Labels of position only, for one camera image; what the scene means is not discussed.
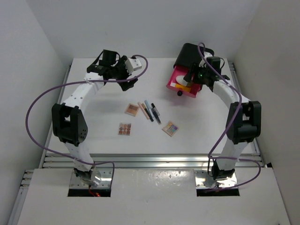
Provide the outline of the white bottle gold cap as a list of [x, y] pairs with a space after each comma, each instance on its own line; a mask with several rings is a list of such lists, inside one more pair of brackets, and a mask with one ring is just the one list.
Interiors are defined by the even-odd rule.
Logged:
[[178, 75], [176, 77], [176, 82], [182, 86], [185, 86], [185, 87], [191, 87], [192, 86], [192, 83], [191, 82], [187, 82], [184, 80], [184, 75]]

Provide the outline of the orange makeup tube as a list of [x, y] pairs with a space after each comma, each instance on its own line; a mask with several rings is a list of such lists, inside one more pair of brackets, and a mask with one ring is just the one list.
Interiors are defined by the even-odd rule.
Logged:
[[180, 89], [182, 91], [186, 91], [186, 92], [190, 92], [191, 91], [190, 87], [184, 87], [184, 86], [178, 86], [178, 89]]

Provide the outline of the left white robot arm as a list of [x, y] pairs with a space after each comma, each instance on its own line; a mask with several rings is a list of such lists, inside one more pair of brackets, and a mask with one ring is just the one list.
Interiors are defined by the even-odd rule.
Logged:
[[53, 134], [65, 144], [70, 155], [74, 157], [75, 175], [87, 184], [96, 180], [97, 172], [89, 150], [83, 143], [88, 134], [84, 111], [107, 80], [119, 81], [121, 89], [127, 91], [137, 82], [136, 79], [129, 81], [128, 78], [134, 71], [142, 68], [141, 62], [135, 56], [122, 56], [119, 59], [117, 56], [117, 52], [103, 50], [87, 67], [83, 83], [61, 104], [52, 106]]

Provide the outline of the black drawer cabinet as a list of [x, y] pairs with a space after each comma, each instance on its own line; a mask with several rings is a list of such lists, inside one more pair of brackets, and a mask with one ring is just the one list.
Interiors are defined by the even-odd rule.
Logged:
[[191, 64], [199, 64], [201, 61], [202, 58], [198, 52], [198, 46], [191, 43], [185, 43], [181, 48], [181, 51], [173, 65], [173, 68], [176, 68], [177, 66], [189, 68]]

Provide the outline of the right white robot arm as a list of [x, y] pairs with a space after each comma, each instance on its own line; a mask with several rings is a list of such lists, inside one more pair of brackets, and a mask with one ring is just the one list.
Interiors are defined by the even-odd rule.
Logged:
[[225, 146], [217, 158], [208, 154], [209, 161], [213, 161], [213, 165], [208, 166], [208, 174], [214, 180], [223, 180], [233, 175], [242, 151], [260, 135], [262, 106], [244, 97], [226, 75], [220, 74], [219, 57], [208, 57], [204, 61], [203, 66], [193, 62], [184, 81], [207, 86], [229, 110], [220, 137], [227, 138]]

